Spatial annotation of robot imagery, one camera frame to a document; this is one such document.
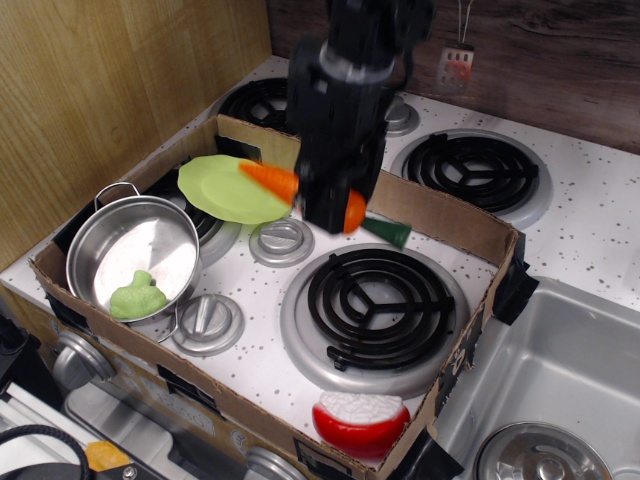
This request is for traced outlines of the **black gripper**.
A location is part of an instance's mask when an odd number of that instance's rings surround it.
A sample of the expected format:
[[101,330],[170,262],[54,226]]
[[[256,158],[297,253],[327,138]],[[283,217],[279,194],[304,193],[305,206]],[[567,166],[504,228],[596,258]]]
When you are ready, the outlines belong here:
[[293,49],[287,122],[301,139],[296,163],[303,218],[330,234],[344,231],[350,189],[373,195],[385,151],[386,53],[348,59],[317,37]]

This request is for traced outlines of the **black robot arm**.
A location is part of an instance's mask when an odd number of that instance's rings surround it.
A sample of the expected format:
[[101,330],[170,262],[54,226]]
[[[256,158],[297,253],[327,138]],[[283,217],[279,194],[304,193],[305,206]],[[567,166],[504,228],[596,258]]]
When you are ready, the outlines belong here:
[[362,222],[381,170],[385,118],[411,76],[413,50],[431,30],[430,1],[330,1],[329,33],[292,50],[286,118],[301,140],[295,164],[303,218],[330,234]]

